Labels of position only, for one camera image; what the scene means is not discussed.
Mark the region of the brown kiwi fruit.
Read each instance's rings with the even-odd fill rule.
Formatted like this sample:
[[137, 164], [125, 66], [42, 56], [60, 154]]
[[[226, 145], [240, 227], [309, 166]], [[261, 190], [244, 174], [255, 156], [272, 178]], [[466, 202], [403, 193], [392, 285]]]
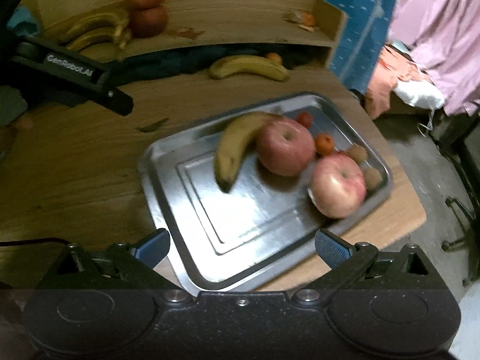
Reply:
[[354, 160], [357, 164], [362, 164], [368, 159], [368, 152], [366, 148], [361, 145], [352, 145], [346, 151], [346, 155]]

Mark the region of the small red fruit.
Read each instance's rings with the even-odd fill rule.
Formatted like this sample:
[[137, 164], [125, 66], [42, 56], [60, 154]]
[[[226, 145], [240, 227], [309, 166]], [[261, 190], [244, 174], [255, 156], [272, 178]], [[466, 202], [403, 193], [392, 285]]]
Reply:
[[309, 112], [302, 111], [298, 113], [295, 120], [306, 129], [309, 129], [313, 123], [313, 117]]

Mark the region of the yellow banana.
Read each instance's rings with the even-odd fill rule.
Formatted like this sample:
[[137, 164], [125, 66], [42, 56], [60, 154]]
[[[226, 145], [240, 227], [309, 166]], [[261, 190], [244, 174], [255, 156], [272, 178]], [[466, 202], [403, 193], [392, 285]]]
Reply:
[[228, 193], [235, 183], [247, 147], [262, 127], [281, 119], [282, 115], [255, 111], [234, 119], [221, 134], [214, 159], [214, 175], [219, 188]]
[[211, 78], [222, 80], [236, 74], [254, 74], [276, 81], [287, 81], [290, 72], [280, 63], [255, 55], [234, 55], [221, 58], [208, 69]]

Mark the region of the banana bunch on shelf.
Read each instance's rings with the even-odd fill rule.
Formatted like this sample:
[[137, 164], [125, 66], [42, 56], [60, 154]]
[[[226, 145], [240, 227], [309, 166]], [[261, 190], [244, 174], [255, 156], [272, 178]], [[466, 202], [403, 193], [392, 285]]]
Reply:
[[122, 61], [132, 38], [129, 22], [129, 14], [123, 8], [94, 13], [75, 22], [58, 37], [58, 44], [80, 52], [100, 43], [109, 43], [116, 48], [116, 59]]

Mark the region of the metal tray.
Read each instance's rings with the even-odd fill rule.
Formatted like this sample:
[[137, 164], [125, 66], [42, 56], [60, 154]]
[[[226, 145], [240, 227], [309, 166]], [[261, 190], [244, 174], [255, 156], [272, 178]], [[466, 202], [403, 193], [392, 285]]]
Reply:
[[171, 236], [168, 259], [183, 289], [250, 291], [314, 253], [317, 230], [343, 235], [382, 205], [393, 189], [386, 161], [367, 147], [364, 167], [381, 182], [346, 219], [323, 217], [308, 196], [310, 174], [296, 179], [267, 171], [249, 151], [228, 193], [214, 177], [221, 134], [240, 115], [230, 111], [152, 143], [138, 162], [154, 225]]

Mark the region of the red apple top shelf lower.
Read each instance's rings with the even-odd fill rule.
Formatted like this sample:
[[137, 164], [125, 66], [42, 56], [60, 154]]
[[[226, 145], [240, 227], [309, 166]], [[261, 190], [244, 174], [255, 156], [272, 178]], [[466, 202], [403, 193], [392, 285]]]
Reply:
[[132, 10], [129, 27], [135, 38], [151, 38], [162, 33], [168, 25], [168, 13], [162, 6]]

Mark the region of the black office chair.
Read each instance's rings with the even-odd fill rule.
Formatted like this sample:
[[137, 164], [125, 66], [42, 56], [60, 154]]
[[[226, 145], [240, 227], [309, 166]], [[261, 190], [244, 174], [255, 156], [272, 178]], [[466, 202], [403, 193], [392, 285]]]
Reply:
[[444, 252], [452, 252], [471, 243], [479, 253], [479, 163], [475, 162], [476, 159], [479, 159], [479, 155], [473, 155], [473, 151], [470, 150], [465, 140], [459, 140], [449, 148], [442, 148], [440, 153], [456, 169], [472, 205], [472, 209], [469, 210], [458, 197], [447, 196], [445, 198], [445, 205], [453, 211], [458, 222], [461, 221], [455, 208], [468, 221], [469, 227], [464, 229], [464, 236], [454, 241], [443, 241], [441, 248]]

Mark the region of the white plastic bag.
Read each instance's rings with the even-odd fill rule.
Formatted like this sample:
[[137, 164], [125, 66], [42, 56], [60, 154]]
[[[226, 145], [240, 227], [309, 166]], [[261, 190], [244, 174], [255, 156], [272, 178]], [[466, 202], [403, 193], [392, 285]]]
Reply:
[[446, 97], [431, 82], [426, 80], [399, 80], [394, 93], [407, 105], [425, 110], [443, 107]]

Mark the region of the wooden desk shelf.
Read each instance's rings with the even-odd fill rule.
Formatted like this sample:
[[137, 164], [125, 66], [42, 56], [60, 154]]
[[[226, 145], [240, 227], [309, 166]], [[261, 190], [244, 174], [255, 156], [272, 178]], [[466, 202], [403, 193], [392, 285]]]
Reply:
[[[348, 20], [343, 10], [325, 0], [167, 0], [166, 11], [166, 30], [131, 40], [125, 58], [186, 47], [259, 43], [326, 47], [329, 62]], [[289, 11], [312, 13], [315, 31], [284, 21]], [[106, 63], [116, 59], [116, 48], [99, 44], [83, 54]]]

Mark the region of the small orange under shelf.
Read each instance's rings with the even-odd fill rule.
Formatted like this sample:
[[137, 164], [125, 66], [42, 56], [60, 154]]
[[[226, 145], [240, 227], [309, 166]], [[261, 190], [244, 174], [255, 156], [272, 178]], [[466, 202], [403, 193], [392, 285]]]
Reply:
[[268, 60], [278, 63], [280, 65], [283, 64], [283, 58], [281, 57], [281, 55], [278, 55], [277, 53], [268, 53], [267, 55], [265, 55], [265, 57]]

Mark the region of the orange peel scraps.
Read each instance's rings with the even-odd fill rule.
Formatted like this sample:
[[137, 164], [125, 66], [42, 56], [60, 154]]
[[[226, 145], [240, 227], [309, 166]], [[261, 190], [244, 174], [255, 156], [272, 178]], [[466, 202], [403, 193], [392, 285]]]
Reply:
[[305, 10], [289, 11], [282, 19], [288, 23], [296, 24], [301, 29], [309, 32], [314, 32], [316, 27], [316, 20], [312, 13]]

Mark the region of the pink curtain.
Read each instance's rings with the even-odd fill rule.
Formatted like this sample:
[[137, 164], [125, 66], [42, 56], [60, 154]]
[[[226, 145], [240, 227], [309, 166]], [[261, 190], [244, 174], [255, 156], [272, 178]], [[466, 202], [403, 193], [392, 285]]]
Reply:
[[479, 0], [398, 0], [389, 37], [411, 49], [447, 115], [479, 110]]

